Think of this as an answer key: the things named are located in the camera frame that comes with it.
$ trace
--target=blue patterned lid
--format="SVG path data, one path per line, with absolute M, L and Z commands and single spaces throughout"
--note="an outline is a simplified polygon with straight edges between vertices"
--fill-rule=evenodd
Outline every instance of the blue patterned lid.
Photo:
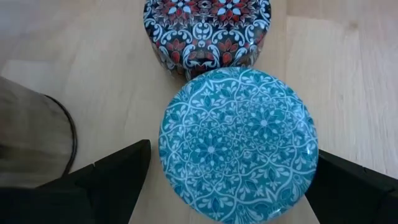
M 187 83 L 160 127 L 159 154 L 174 191 L 224 223 L 258 223 L 292 207 L 318 161 L 313 119 L 282 81 L 220 68 Z

